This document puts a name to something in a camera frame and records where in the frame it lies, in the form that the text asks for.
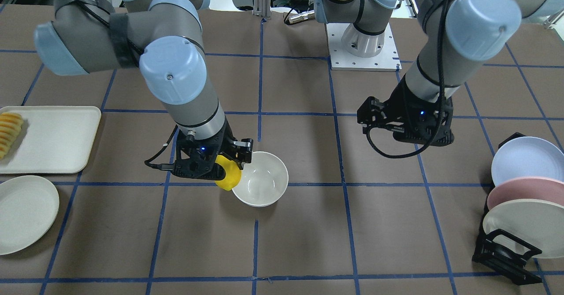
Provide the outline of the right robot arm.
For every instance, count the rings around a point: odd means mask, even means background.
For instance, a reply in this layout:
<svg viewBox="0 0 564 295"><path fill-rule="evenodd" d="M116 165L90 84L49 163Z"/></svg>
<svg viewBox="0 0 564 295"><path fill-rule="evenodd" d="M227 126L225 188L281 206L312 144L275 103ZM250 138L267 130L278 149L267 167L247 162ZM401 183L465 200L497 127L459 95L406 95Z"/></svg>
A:
<svg viewBox="0 0 564 295"><path fill-rule="evenodd" d="M231 131L206 66L199 10L210 0L54 0L54 21L34 31L45 66L59 76L137 67L175 122L174 163L145 164L180 178L219 181L252 160L252 139Z"/></svg>

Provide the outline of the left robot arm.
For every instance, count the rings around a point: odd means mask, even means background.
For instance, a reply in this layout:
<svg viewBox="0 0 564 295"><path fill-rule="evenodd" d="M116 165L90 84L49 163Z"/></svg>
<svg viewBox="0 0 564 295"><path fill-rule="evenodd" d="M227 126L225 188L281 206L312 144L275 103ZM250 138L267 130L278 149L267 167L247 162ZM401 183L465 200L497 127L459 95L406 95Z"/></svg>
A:
<svg viewBox="0 0 564 295"><path fill-rule="evenodd" d="M399 142L447 146L454 141L452 96L515 34L522 20L562 10L563 0L414 0L427 35L415 62L389 99L369 97L357 112L369 144L371 131L393 132ZM314 0L318 22L348 24L344 45L366 58L365 40L383 38L397 0Z"/></svg>

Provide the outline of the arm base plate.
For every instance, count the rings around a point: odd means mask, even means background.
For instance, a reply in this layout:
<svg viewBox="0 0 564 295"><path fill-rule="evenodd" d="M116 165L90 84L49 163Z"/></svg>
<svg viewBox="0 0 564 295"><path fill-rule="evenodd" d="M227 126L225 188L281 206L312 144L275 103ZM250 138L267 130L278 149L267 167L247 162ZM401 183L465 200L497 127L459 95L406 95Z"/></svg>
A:
<svg viewBox="0 0 564 295"><path fill-rule="evenodd" d="M383 33L369 36L353 24L326 25L332 70L383 71L401 70L390 25Z"/></svg>

